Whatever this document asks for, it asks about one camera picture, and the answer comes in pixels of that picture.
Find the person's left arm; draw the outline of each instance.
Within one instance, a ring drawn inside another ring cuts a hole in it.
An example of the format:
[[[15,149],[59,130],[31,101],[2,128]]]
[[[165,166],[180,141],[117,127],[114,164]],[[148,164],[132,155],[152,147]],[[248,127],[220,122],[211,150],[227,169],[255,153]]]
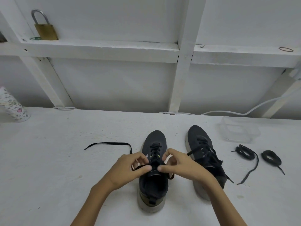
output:
[[[151,170],[152,167],[147,165],[132,171],[132,165],[136,168],[138,162],[141,165],[149,163],[146,156],[141,152],[122,155],[104,177],[92,187],[87,200],[71,226],[94,226],[104,201],[112,191]]]

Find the black shoelace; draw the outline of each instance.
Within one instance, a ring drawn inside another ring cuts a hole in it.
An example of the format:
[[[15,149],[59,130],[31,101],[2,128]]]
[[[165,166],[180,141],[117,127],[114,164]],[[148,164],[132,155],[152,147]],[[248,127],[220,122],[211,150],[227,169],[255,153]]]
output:
[[[190,151],[189,153],[187,153],[188,156],[190,156],[191,154],[197,152],[197,151],[202,151],[203,153],[203,157],[196,159],[195,162],[197,162],[200,165],[204,165],[204,164],[210,164],[213,167],[220,167],[222,166],[223,161],[219,160],[217,158],[216,152],[215,150],[210,147],[210,145],[208,144],[208,140],[204,137],[198,137],[197,140],[199,141],[199,146],[195,149],[193,149],[192,151]],[[226,178],[228,180],[230,180],[232,183],[234,183],[229,177],[228,175],[226,175]]]
[[[133,154],[131,145],[130,145],[129,143],[122,143],[122,142],[120,142],[120,143],[119,143],[119,142],[100,142],[100,143],[93,143],[93,144],[90,144],[88,147],[86,147],[85,150],[88,149],[89,147],[92,147],[92,146],[96,145],[96,144],[128,145],[128,146],[130,146],[130,148],[131,148],[130,154]],[[152,157],[153,159],[151,159],[150,163],[145,164],[145,165],[139,165],[139,166],[137,166],[135,169],[134,169],[133,166],[132,166],[132,170],[133,170],[133,171],[138,170],[139,168],[144,167],[144,166],[146,166],[146,165],[150,165],[152,162],[155,162],[155,161],[159,161],[159,164],[158,164],[158,165],[162,164],[162,163],[160,163],[160,154],[158,153],[158,152],[160,152],[160,150],[161,150],[160,147],[162,147],[162,146],[160,146],[159,143],[154,143],[154,144],[152,144],[152,146],[151,146],[151,148],[152,148],[151,152],[152,152],[154,155],[153,155],[153,157]],[[175,175],[172,174],[171,177],[168,176],[167,178],[168,178],[168,179],[173,179],[174,176],[175,176]]]
[[[247,173],[247,175],[243,178],[243,180],[240,183],[237,184],[237,185],[240,185],[246,181],[246,179],[248,178],[248,176],[250,175],[250,173],[252,171],[256,170],[258,163],[259,163],[259,158],[258,158],[258,155],[254,151],[252,151],[250,148],[247,148],[241,144],[238,147],[236,147],[235,151],[232,151],[232,152],[237,152],[239,155],[241,155],[242,157],[244,157],[245,159],[248,159],[248,160],[253,160],[253,159],[255,159],[255,155],[257,156],[256,166],[254,167],[254,169],[250,170]]]
[[[278,167],[282,173],[285,175],[285,173],[283,172],[283,170],[279,167],[281,165],[281,159],[276,155],[275,152],[273,151],[270,151],[270,150],[266,150],[264,152],[261,153],[261,157],[263,158],[264,161],[266,161],[267,163],[275,166],[275,167]]]

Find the green string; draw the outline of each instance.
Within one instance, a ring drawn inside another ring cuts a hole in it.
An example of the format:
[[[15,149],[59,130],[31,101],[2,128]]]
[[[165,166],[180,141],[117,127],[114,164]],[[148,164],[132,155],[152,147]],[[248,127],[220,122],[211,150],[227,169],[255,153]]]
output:
[[[32,38],[30,38],[30,40],[41,40],[41,38],[40,38],[40,37],[38,37],[38,36],[36,36],[36,37],[32,37]]]

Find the sneaker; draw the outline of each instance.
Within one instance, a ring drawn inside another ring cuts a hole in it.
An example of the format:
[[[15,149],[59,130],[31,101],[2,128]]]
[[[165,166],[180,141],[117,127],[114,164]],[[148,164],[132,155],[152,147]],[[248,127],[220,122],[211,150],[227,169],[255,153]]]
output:
[[[212,141],[207,133],[201,127],[194,125],[189,129],[185,143],[188,151],[187,155],[213,174],[220,186],[224,188],[229,177],[225,174],[222,167],[223,161],[217,158],[216,152],[212,146]],[[197,194],[210,201],[207,192],[200,182],[193,181],[193,185]]]
[[[152,170],[140,176],[137,200],[139,207],[148,213],[158,212],[165,204],[169,174],[159,172],[157,167],[164,165],[162,156],[166,149],[166,139],[161,131],[149,134],[142,147]]]

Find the white cable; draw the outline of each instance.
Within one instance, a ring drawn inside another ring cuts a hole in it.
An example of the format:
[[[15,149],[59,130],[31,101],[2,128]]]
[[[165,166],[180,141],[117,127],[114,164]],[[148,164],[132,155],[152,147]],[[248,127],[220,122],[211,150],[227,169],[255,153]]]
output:
[[[276,100],[279,100],[279,99],[282,99],[282,98],[286,98],[286,97],[289,97],[291,95],[293,95],[295,92],[297,92],[300,88],[292,91],[291,93],[287,94],[287,95],[283,95],[281,97],[278,97],[278,98],[273,98],[273,99],[270,99],[270,100],[267,100],[265,102],[262,102],[260,103],[259,105],[255,106],[254,108],[252,108],[251,110],[249,110],[248,112],[246,113],[236,113],[236,112],[231,112],[231,111],[222,111],[222,110],[216,110],[216,111],[210,111],[210,112],[206,112],[206,113],[203,113],[201,115],[206,115],[208,113],[232,113],[232,114],[236,114],[236,115],[239,115],[239,116],[246,116],[248,115],[249,113],[253,112],[255,109],[257,109],[258,107],[266,104],[266,103],[269,103],[269,102],[273,102],[273,101],[276,101]],[[195,114],[191,114],[191,113],[172,113],[172,112],[160,112],[160,113],[167,113],[167,114],[187,114],[187,115],[195,115]]]
[[[72,110],[72,109],[77,109],[75,107],[57,107],[57,106],[55,106],[53,108],[58,109],[58,110],[62,110],[62,111],[69,111],[69,110]]]

